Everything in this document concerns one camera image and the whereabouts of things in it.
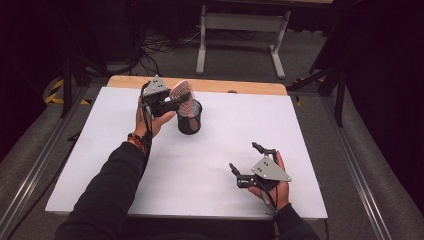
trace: robotic hand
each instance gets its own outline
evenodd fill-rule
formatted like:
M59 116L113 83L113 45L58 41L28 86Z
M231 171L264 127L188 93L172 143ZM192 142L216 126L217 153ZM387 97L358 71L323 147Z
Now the robotic hand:
M276 209L276 203L272 200L269 191L275 188L280 181L291 182L291 177L277 165L277 151L268 150L261 145L253 142L252 146L264 154L264 157L252 167L253 175L242 175L232 163L230 163L231 172L237 177L237 186L239 188L248 188L256 186L262 190L263 200L271 210Z
M143 112L147 112L153 117L160 117L169 111L176 111L179 109L181 103L190 98L190 93L180 96L178 99L165 101L169 97L171 90L157 75L152 81L147 82L141 88L141 102L140 107Z

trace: black cup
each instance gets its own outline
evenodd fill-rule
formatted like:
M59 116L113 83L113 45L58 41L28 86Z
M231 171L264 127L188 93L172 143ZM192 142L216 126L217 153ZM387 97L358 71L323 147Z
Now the black cup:
M178 129L186 135L193 135L200 130L200 116L202 113L202 104L193 99L193 113L194 116L181 116L177 111L178 116Z

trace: gray carpet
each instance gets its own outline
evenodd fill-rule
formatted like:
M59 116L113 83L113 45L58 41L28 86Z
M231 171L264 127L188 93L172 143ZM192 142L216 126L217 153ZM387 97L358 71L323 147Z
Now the gray carpet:
M274 41L274 35L271 34L258 33L250 40L241 40L240 37L229 33L208 34L205 73L202 76L195 74L198 53L198 44L195 42L182 45L170 53L156 53L152 57L156 60L160 73L164 77L274 82L290 85L294 79L308 76L309 67L325 38L320 33L287 32L280 51L287 76L283 81L276 77L267 50L272 41ZM147 59L143 59L142 62L149 68L155 68L154 64ZM110 69L119 67L119 65L110 66ZM138 65L132 74L144 76L147 72ZM95 79L85 99L95 100L100 87L104 85L104 80ZM330 239L378 239L347 168L344 150L320 98L301 96L301 100L302 106L298 107L293 98L294 108L317 178L322 184L322 195L329 216ZM0 164L0 181L6 183L0 185L0 213L6 211L20 183L48 141L55 124L59 121L61 107L60 104L49 104ZM82 130L90 109L91 105L78 106L23 212L26 212L31 203L40 196L59 169L72 145L67 139ZM343 123L343 130L374 193L392 239L424 239L422 214L396 180L348 95ZM49 187L12 239L51 239L53 237L56 227L65 220L64 216L44 211L53 187ZM136 224L151 224L151 227L157 227L158 224L163 226L167 223L175 224L170 223L170 220L131 219L131 221ZM228 230L226 229L229 228L228 222L212 224L198 222L199 231L210 233L213 229L213 234L218 237L263 239L260 238L262 233L258 230L258 227L262 227L261 223L233 222L233 227ZM325 239L324 222L317 220L310 223L321 238Z

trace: black sleeve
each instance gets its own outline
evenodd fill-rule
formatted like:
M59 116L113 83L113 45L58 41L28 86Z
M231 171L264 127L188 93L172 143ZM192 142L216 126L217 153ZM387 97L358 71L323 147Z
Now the black sleeve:
M134 144L123 142L58 227L55 239L117 239L134 201L145 161Z
M316 240L320 239L312 227L303 220L289 203L275 216L280 240Z

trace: human hand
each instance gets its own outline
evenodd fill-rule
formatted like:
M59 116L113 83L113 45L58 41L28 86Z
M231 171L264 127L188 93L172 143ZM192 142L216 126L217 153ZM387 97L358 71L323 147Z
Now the human hand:
M147 122L150 125L150 123L152 124L152 134L153 137L156 136L162 125L169 122L169 120L171 120L173 117L175 116L175 112L171 111L171 112L167 112L164 115L162 115L161 117L156 117L154 120L151 120L151 116L147 116ZM136 113L136 117L135 117L135 130L134 133L137 134L138 136L142 137L144 136L144 134L147 131L147 126L144 122L144 117L143 117L143 111L141 110L141 106L139 105L137 107L137 113Z
M285 171L283 159L281 158L280 152L277 151L276 155L277 155L278 166ZM258 187L251 186L248 188L248 190L249 192L253 193L258 198L263 199L262 191ZM289 183L288 182L280 181L280 183L278 183L278 185L275 188L269 191L269 193L274 203L277 201L277 210L280 210L281 208L283 208L289 203Z

